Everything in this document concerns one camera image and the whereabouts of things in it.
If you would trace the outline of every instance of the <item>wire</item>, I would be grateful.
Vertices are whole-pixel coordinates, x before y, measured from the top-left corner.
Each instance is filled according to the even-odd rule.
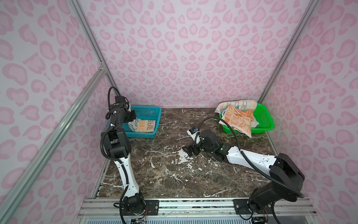
[[[129,110],[129,101],[127,99],[127,97],[124,97],[125,101],[126,101],[126,105],[127,105],[127,110]]]
[[[274,206],[275,206],[275,202],[272,202],[271,203],[271,211],[272,211],[272,215],[274,216],[277,224],[281,224],[281,222],[279,221],[279,219],[277,218],[276,214],[275,214],[275,209],[274,209]]]
[[[113,114],[113,112],[112,111],[108,111],[107,113],[106,113],[106,120],[108,120],[108,119],[110,119],[111,118],[111,114]]]
[[[243,220],[249,220],[249,219],[251,219],[251,218],[252,218],[252,215],[253,215],[253,210],[251,211],[250,217],[247,218],[247,219],[245,219],[244,217],[242,217],[241,214],[239,213],[239,216],[240,216]]]
[[[146,215],[145,216],[145,221],[144,221],[144,223],[146,223],[148,221],[148,216]]]
[[[147,216],[147,214],[148,214],[148,210],[149,210],[148,206],[146,206],[144,209],[145,209],[145,214],[144,214],[143,217],[140,218],[140,219],[143,219],[143,218],[144,218],[145,216]]]
[[[118,89],[114,86],[111,86],[109,89],[108,89],[108,94],[107,94],[107,102],[108,102],[108,109],[110,108],[111,106],[111,103],[110,103],[110,93],[111,93],[111,90],[114,89],[118,95],[120,96],[121,94],[119,93]]]
[[[268,221],[269,221],[269,217],[268,217],[268,213],[267,213],[267,211],[266,211],[266,208],[263,208],[263,210],[264,210],[264,212],[266,212],[266,215],[267,215],[267,218],[266,218],[266,223],[268,223]]]
[[[282,183],[281,181],[278,181],[274,178],[272,178],[270,175],[267,175],[266,173],[264,173],[262,170],[260,170],[259,168],[257,168],[250,160],[249,158],[247,158],[247,156],[245,155],[244,151],[242,150],[241,146],[240,146],[240,143],[239,143],[239,138],[237,137],[236,133],[234,132],[234,130],[232,129],[232,127],[223,119],[221,118],[218,118],[218,117],[208,117],[208,118],[205,118],[204,120],[202,120],[202,122],[199,124],[199,127],[198,127],[198,132],[200,131],[200,127],[201,125],[204,123],[204,121],[208,120],[208,119],[214,119],[214,120],[220,120],[222,121],[229,129],[230,131],[232,132],[232,134],[234,135],[235,137],[235,140],[236,140],[236,143],[237,143],[237,146],[238,148],[240,149],[240,153],[242,154],[242,156],[244,157],[244,159],[246,160],[246,162],[254,169],[256,170],[259,174],[263,175],[265,178],[271,180],[272,182],[276,183],[277,185],[291,191],[292,193],[295,194],[295,196],[299,197],[299,198],[304,198],[305,195],[302,194],[300,191],[296,190],[296,189],[293,189],[289,186],[287,186],[286,184]]]

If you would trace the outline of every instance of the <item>dark marble surface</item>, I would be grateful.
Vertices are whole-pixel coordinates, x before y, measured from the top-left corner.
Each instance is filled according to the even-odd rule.
[[[134,175],[145,197],[248,197],[255,187],[267,184],[268,180],[247,167],[213,161],[203,152],[187,156],[181,148],[192,142],[186,131],[208,116],[217,116],[214,108],[162,109],[155,138],[129,138]],[[216,133],[222,143],[235,142],[214,120],[206,121],[201,130],[205,129]],[[274,154],[265,133],[239,137],[243,149]],[[99,197],[120,197],[121,184],[111,161]]]

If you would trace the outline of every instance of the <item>orange patterned towel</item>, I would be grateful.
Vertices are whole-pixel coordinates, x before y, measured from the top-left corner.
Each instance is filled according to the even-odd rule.
[[[251,138],[251,122],[253,122],[253,111],[246,110],[241,111],[236,107],[230,105],[227,107],[224,116],[222,117],[234,130],[238,130],[241,133],[249,136]]]
[[[142,120],[137,118],[134,121],[128,122],[128,126],[133,132],[153,133],[155,122],[156,120]]]
[[[256,110],[257,102],[256,100],[237,100],[237,101],[223,102],[216,107],[215,113],[219,113],[223,115],[225,113],[226,108],[230,105],[236,107],[240,111],[247,111],[247,110],[254,111]],[[253,121],[250,122],[250,128],[255,128],[258,125],[259,123],[255,119],[255,116],[253,116]]]

